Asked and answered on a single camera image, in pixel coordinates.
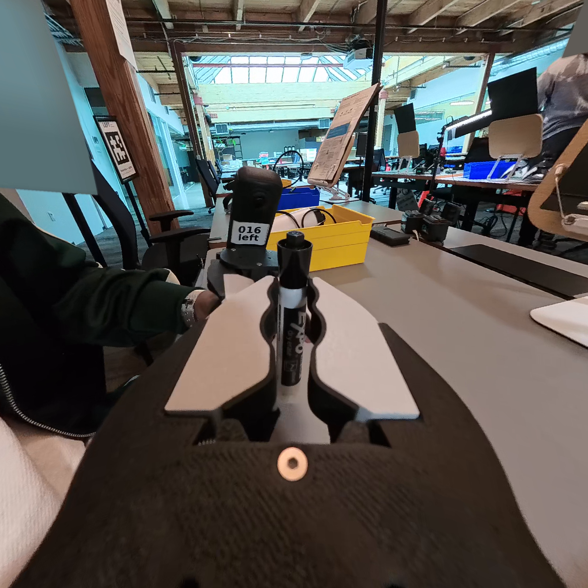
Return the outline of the person's green jacket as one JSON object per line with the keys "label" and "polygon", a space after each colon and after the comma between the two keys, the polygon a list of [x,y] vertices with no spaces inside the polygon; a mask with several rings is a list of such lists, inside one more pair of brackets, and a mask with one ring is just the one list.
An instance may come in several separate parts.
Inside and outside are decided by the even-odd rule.
{"label": "person's green jacket", "polygon": [[88,266],[103,268],[1,195],[1,415],[78,440],[92,437],[121,395],[107,394],[107,346],[70,342],[52,319]]}

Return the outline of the black dry erase marker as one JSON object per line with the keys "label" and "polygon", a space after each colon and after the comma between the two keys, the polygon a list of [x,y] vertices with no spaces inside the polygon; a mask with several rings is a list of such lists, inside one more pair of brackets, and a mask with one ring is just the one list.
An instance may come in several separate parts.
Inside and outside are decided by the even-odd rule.
{"label": "black dry erase marker", "polygon": [[306,340],[306,290],[313,245],[302,231],[289,231],[277,243],[278,314],[277,363],[280,383],[285,387],[300,382]]}

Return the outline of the white paper notice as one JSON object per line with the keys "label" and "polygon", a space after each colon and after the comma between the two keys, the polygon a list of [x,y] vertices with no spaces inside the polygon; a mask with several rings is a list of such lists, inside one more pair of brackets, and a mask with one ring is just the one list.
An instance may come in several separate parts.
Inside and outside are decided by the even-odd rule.
{"label": "white paper notice", "polygon": [[116,46],[121,57],[137,71],[134,51],[129,37],[121,1],[106,1],[107,12],[113,28]]}

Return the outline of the black office chair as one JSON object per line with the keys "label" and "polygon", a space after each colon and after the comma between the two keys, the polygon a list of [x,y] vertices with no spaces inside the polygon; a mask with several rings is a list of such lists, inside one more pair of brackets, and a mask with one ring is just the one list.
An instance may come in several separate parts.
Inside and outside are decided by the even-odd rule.
{"label": "black office chair", "polygon": [[97,204],[111,221],[119,239],[122,254],[122,268],[125,270],[170,270],[181,285],[193,285],[204,266],[208,251],[209,229],[200,226],[172,229],[172,221],[193,215],[191,210],[159,212],[149,220],[160,226],[155,236],[147,234],[148,244],[142,259],[139,259],[136,225],[126,205],[115,193],[93,161],[91,167],[98,193],[94,195]]}

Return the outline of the person's white ribbed top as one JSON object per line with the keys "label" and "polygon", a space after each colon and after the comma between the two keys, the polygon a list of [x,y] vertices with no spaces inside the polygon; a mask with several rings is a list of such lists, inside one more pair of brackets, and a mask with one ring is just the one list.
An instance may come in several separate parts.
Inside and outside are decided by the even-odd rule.
{"label": "person's white ribbed top", "polygon": [[82,440],[1,419],[1,587],[47,535],[84,452]]}

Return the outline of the wooden pillar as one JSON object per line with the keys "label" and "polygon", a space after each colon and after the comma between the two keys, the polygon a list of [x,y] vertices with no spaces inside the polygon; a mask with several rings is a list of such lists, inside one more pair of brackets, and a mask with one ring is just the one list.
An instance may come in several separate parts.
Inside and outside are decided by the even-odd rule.
{"label": "wooden pillar", "polygon": [[106,1],[70,1],[106,107],[119,123],[138,176],[134,186],[152,234],[149,217],[174,210],[151,120],[136,71],[119,54]]}

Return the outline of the person's left hand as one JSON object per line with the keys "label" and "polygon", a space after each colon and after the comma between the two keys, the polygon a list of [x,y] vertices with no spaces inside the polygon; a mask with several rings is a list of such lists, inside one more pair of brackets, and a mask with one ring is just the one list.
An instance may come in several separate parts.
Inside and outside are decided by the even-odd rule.
{"label": "person's left hand", "polygon": [[205,289],[193,290],[190,297],[195,321],[207,318],[222,303],[214,292]]}

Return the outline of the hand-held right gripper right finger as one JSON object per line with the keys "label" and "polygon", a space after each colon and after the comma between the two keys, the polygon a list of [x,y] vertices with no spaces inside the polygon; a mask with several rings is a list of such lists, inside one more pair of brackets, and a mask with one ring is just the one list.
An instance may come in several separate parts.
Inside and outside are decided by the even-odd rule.
{"label": "hand-held right gripper right finger", "polygon": [[308,301],[312,413],[326,424],[417,419],[420,411],[386,341],[385,324],[319,277],[309,280]]}

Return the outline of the blue plastic bin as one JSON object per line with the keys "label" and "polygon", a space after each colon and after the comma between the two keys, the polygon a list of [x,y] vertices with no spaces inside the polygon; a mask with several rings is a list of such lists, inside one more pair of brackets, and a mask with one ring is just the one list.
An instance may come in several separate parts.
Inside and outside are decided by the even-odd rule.
{"label": "blue plastic bin", "polygon": [[320,190],[310,185],[284,187],[278,203],[278,210],[310,208],[319,205]]}
{"label": "blue plastic bin", "polygon": [[510,159],[471,162],[465,164],[463,177],[469,180],[517,180],[525,178],[533,169],[535,167],[525,159],[520,162]]}

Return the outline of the black pole with disc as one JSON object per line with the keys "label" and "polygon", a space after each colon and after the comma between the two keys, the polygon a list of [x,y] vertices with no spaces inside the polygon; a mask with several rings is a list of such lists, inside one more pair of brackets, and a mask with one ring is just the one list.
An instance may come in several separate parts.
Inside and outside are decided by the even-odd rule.
{"label": "black pole with disc", "polygon": [[[376,34],[375,41],[373,44],[373,63],[371,73],[371,84],[378,86],[380,91],[380,79],[382,69],[382,57],[383,57],[383,45],[385,40],[385,22],[387,14],[387,1],[377,2],[376,11]],[[368,130],[366,136],[366,153],[364,156],[364,172],[363,172],[363,184],[362,184],[362,202],[371,201],[371,173],[373,166],[373,152],[374,144],[376,139],[376,127],[377,127],[377,113],[376,106],[378,104],[379,92],[374,94],[371,99],[369,108],[369,121]]]}

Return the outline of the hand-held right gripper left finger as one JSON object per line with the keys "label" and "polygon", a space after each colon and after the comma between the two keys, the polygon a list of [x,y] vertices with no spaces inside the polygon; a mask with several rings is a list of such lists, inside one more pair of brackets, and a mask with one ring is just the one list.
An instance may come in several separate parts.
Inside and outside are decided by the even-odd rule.
{"label": "hand-held right gripper left finger", "polygon": [[209,316],[165,405],[169,415],[257,422],[276,403],[275,277],[235,293]]}

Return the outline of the wooden background desk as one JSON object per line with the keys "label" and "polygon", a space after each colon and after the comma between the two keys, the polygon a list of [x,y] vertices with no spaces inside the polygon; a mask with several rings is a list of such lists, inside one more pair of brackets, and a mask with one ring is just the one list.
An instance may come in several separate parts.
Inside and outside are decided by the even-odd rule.
{"label": "wooden background desk", "polygon": [[471,180],[454,174],[440,174],[433,178],[432,174],[415,174],[406,170],[373,172],[372,177],[390,182],[398,189],[411,189],[415,192],[444,189],[449,193],[449,187],[460,187],[462,191],[458,195],[459,201],[488,202],[512,207],[513,210],[525,210],[534,191],[539,188],[538,183],[524,180]]}

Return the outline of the grey desk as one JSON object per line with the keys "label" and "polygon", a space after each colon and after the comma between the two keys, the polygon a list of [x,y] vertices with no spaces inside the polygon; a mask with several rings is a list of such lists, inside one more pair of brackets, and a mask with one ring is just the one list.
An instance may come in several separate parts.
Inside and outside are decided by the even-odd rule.
{"label": "grey desk", "polygon": [[569,587],[587,587],[587,349],[538,325],[557,298],[454,254],[370,240],[315,272],[387,323],[452,386]]}

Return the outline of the framed tag sign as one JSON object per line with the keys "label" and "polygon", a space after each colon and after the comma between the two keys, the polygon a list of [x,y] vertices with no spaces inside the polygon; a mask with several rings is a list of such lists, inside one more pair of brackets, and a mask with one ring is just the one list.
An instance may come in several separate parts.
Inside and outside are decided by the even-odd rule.
{"label": "framed tag sign", "polygon": [[128,183],[138,176],[119,123],[114,116],[95,115],[93,117],[102,136],[109,157],[121,183]]}

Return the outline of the person's left forearm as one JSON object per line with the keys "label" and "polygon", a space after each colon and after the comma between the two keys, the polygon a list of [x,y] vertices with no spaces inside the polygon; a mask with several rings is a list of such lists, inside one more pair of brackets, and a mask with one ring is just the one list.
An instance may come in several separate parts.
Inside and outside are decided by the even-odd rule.
{"label": "person's left forearm", "polygon": [[158,334],[187,331],[180,304],[193,290],[167,281],[165,269],[85,267],[51,309],[70,342],[131,347]]}

